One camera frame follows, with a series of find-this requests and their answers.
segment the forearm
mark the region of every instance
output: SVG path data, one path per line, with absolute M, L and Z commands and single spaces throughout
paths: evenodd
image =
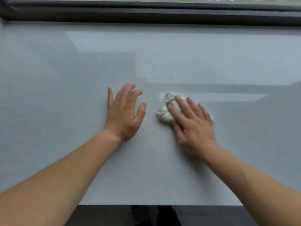
M 0 194 L 0 225 L 64 225 L 118 147 L 97 134 L 83 146 Z
M 203 157 L 260 226 L 301 224 L 301 194 L 244 163 L 221 147 Z

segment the person's left arm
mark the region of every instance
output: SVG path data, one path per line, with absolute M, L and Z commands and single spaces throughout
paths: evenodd
M 32 177 L 0 194 L 0 225 L 63 226 L 98 171 L 142 124 L 146 104 L 135 115 L 140 90 L 126 84 L 115 100 L 108 88 L 108 114 L 104 129 L 84 145 Z

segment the black window frame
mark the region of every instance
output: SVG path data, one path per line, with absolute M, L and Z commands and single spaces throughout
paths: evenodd
M 301 6 L 124 1 L 0 0 L 5 21 L 301 26 Z

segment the cloth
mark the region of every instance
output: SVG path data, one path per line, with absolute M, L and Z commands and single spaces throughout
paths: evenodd
M 172 117 L 172 115 L 167 110 L 167 104 L 168 103 L 170 103 L 176 110 L 178 110 L 180 112 L 181 112 L 181 109 L 180 109 L 178 103 L 175 101 L 175 95 L 173 95 L 171 93 L 168 93 L 168 94 L 165 95 L 163 103 L 160 105 L 160 108 L 157 112 L 157 117 L 161 121 L 170 123 L 170 122 L 174 121 L 174 118 Z M 210 115 L 211 124 L 213 124 L 215 119 L 211 115 L 211 113 L 209 113 L 209 115 Z

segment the glossy white countertop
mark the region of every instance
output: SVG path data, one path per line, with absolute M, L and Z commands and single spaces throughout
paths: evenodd
M 301 191 L 301 30 L 7 24 L 0 57 L 0 192 L 89 140 L 107 87 L 126 82 L 145 119 L 81 204 L 241 205 L 157 120 L 167 92 L 204 104 L 221 146 Z

